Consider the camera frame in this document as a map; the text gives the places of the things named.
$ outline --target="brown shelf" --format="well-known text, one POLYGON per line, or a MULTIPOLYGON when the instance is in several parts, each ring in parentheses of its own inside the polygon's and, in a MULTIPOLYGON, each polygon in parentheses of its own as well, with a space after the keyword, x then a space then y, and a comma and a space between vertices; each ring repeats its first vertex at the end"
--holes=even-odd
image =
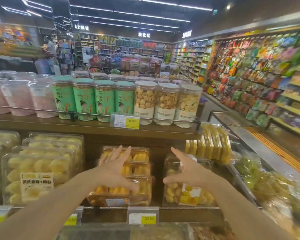
POLYGON ((0 129, 46 131, 52 133, 81 133, 95 135, 116 135, 129 137, 147 137, 173 140, 198 140, 202 136, 202 128, 196 130, 196 124, 191 128, 180 128, 175 125, 161 126, 154 122, 150 125, 140 125, 140 129, 122 129, 110 127, 109 122, 98 120, 75 122, 59 117, 39 118, 35 114, 29 116, 13 116, 10 113, 0 114, 0 129))

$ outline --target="green label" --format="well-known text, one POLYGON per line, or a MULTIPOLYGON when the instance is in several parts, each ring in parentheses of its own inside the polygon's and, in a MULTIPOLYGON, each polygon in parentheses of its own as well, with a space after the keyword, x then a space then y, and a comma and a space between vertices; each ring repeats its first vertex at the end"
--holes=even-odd
MULTIPOLYGON (((54 100, 56 102, 56 108, 58 111, 76 111, 75 97, 71 86, 56 87, 51 86, 54 100)), ((60 113, 60 119, 70 119, 70 115, 67 113, 60 113)))
MULTIPOLYGON (((100 91, 95 89, 96 109, 99 115, 110 115, 115 111, 115 91, 100 91)), ((108 122, 110 117, 98 116, 98 121, 108 122)))
MULTIPOLYGON (((94 88, 73 88, 75 105, 77 112, 96 114, 96 101, 94 99, 94 88)), ((91 115, 78 114, 79 120, 94 120, 96 117, 91 115)))
POLYGON ((115 111, 120 114, 133 114, 133 91, 115 91, 115 111))

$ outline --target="person's right hand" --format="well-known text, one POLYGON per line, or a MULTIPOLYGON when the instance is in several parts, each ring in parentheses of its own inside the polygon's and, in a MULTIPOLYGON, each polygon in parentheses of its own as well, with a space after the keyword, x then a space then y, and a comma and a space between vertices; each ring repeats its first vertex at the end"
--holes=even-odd
POLYGON ((211 189, 211 182, 219 180, 219 176, 204 168, 196 161, 187 156, 184 152, 171 147, 171 151, 182 162, 182 172, 165 177, 165 184, 186 183, 193 187, 201 187, 206 190, 211 189))

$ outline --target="green labeled jar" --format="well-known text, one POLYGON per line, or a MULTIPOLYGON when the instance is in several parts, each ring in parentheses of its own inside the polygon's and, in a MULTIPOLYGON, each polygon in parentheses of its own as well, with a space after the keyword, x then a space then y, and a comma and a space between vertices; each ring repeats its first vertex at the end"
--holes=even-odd
MULTIPOLYGON (((51 88, 58 111, 77 112, 71 76, 53 77, 51 79, 51 88)), ((60 113, 59 118, 69 120, 70 115, 68 113, 60 113)))
MULTIPOLYGON (((111 115, 115 111, 115 82, 110 80, 95 80, 94 93, 96 98, 96 113, 111 115)), ((97 116, 98 121, 109 122, 110 117, 97 116)))
MULTIPOLYGON (((73 93, 78 113, 96 114, 96 100, 94 99, 93 79, 76 78, 73 80, 73 93)), ((96 116, 78 114, 79 120, 94 120, 96 116)))
POLYGON ((115 111, 120 114, 133 114, 134 84, 117 81, 115 87, 115 111))

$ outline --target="ceiling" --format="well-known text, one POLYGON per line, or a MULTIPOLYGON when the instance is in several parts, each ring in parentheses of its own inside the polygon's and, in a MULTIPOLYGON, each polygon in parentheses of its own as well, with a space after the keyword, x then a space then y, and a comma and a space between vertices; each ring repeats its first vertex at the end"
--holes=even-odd
MULTIPOLYGON (((0 13, 7 12, 1 6, 35 12, 44 17, 63 16, 71 18, 67 0, 0 0, 0 13)), ((222 10, 233 0, 150 0, 174 5, 148 2, 147 0, 69 0, 70 13, 78 15, 80 24, 131 26, 140 29, 161 30, 174 33, 194 20, 204 20, 212 10, 222 10), (207 10, 181 7, 180 5, 205 8, 207 10)))

